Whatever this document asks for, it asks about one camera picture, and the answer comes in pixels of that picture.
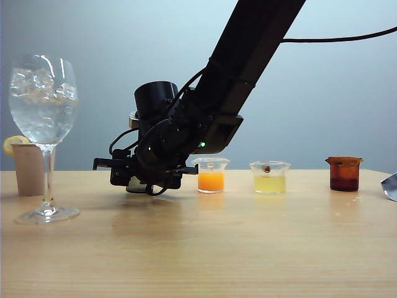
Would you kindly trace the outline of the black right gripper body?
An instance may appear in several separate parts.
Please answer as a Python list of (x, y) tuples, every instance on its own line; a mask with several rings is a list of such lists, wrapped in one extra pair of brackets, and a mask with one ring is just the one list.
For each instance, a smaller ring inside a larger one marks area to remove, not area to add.
[(165, 189), (179, 189), (183, 174), (196, 175), (199, 167), (187, 167), (185, 163), (176, 168), (166, 166), (144, 165), (130, 150), (116, 149), (112, 158), (94, 158), (93, 170), (98, 167), (110, 168), (110, 183), (114, 186), (128, 186), (132, 177), (136, 177), (140, 184), (159, 186)]

